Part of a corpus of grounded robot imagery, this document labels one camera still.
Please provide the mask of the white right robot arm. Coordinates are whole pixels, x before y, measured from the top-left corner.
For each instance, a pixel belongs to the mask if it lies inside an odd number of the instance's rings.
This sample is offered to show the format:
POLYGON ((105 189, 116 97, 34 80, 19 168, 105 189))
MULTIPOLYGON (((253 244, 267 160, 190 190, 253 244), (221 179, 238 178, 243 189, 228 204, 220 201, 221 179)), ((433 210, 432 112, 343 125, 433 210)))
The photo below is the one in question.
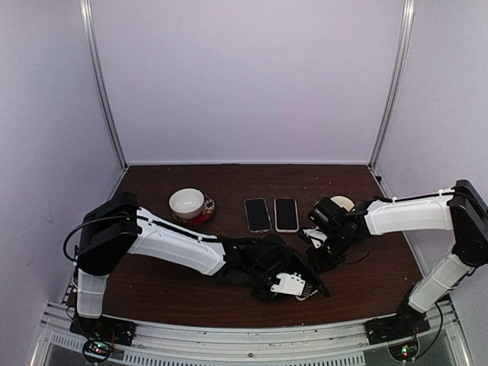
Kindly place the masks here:
POLYGON ((453 232, 454 245, 413 286, 392 318, 390 328, 396 336, 409 335, 438 300, 487 264, 487 205, 465 179, 435 193, 377 197, 359 201, 350 209, 325 197, 308 217, 313 227, 301 228, 299 236, 310 244, 307 255, 318 272, 333 269, 353 245, 372 236, 417 230, 453 232))

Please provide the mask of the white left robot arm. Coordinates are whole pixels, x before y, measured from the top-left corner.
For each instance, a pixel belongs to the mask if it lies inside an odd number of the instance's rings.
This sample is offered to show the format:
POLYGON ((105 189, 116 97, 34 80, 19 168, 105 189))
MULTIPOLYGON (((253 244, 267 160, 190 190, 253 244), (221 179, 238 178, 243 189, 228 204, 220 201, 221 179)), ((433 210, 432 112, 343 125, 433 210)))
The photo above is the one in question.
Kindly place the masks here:
POLYGON ((170 223, 124 192, 87 213, 75 256, 76 311, 94 339, 110 330, 102 316, 108 277, 125 255, 144 255, 252 289, 263 301, 279 295, 307 299, 330 292, 312 265, 276 235, 228 238, 198 233, 170 223))

